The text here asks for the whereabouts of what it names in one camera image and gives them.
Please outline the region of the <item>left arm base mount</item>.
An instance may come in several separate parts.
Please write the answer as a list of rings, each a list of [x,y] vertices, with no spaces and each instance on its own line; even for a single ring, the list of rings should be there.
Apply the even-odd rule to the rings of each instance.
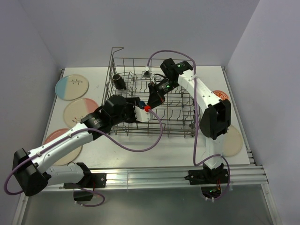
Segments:
[[[100,206],[105,202],[105,197],[97,191],[97,188],[105,188],[106,186],[106,173],[92,173],[90,179],[81,184],[64,183],[64,189],[78,189],[73,191],[73,199],[75,203],[84,207],[96,207]],[[96,205],[88,205],[85,202],[90,202],[93,197],[100,197],[102,199]]]

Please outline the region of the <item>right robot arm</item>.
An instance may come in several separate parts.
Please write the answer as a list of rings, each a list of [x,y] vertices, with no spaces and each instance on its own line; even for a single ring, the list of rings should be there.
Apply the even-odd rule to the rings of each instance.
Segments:
[[[169,58],[160,69],[164,78],[159,83],[150,82],[149,98],[145,111],[165,102],[165,95],[177,87],[184,88],[194,100],[195,132],[205,136],[206,160],[202,162],[203,178],[212,183],[224,168],[222,153],[224,136],[231,124],[231,103],[215,95],[195,74],[187,61],[175,63]]]

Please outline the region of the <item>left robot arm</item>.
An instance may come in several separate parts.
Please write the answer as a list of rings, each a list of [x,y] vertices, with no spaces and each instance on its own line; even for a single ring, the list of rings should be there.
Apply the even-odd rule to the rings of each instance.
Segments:
[[[87,114],[73,128],[51,142],[31,151],[23,148],[14,153],[13,175],[26,196],[33,196],[45,187],[67,183],[84,188],[91,183],[92,174],[84,163],[55,167],[54,163],[83,145],[90,143],[112,127],[123,122],[135,122],[139,97],[113,95],[94,112]]]

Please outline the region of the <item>dark blue mug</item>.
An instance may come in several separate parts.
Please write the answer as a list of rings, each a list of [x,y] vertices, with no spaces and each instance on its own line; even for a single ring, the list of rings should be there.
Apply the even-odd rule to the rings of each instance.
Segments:
[[[140,101],[140,102],[138,103],[138,105],[139,105],[139,107],[140,107],[141,109],[143,109],[143,108],[146,106],[146,104],[145,104],[144,101]]]

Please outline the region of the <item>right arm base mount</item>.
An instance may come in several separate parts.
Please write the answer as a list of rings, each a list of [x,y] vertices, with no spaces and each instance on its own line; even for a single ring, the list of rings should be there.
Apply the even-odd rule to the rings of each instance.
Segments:
[[[230,175],[223,167],[217,169],[203,168],[200,170],[189,170],[184,177],[190,185],[201,185],[204,199],[212,202],[223,196],[230,189]]]

